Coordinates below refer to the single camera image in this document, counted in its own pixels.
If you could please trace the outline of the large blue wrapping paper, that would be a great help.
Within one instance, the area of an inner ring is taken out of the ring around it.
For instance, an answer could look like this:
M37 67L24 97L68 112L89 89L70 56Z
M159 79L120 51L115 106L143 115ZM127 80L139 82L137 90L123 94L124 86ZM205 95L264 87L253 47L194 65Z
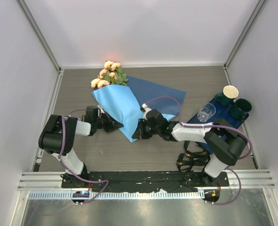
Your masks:
M92 91L92 95L111 117L123 124L120 131L133 143L135 139L131 137L138 120L143 118L140 110L143 104L172 120L179 115L186 92L131 76L128 79L126 86L107 85Z

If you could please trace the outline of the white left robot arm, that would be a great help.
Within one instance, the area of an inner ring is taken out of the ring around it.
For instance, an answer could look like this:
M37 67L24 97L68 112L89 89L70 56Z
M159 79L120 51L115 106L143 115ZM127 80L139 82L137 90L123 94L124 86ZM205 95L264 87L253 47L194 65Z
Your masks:
M89 172L76 155L73 145L76 135L93 136L97 130L107 133L123 127L101 106L87 106L81 119L52 114L39 137L39 148L51 154L65 166L61 175L65 185L83 188L88 184Z

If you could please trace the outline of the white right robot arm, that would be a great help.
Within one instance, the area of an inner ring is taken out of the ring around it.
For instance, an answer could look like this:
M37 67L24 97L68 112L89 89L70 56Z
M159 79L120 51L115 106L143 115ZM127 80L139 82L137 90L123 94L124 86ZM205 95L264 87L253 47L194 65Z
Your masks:
M213 157L208 153L189 151L180 155L177 166L185 166L180 170L184 174L187 186L214 186L219 175L229 166L234 166L242 157L246 146L251 146L248 137L232 127L224 119L204 124L188 124L169 121L156 109L144 111L138 126L132 135L133 139L149 139L153 135L165 141L193 141L207 144Z

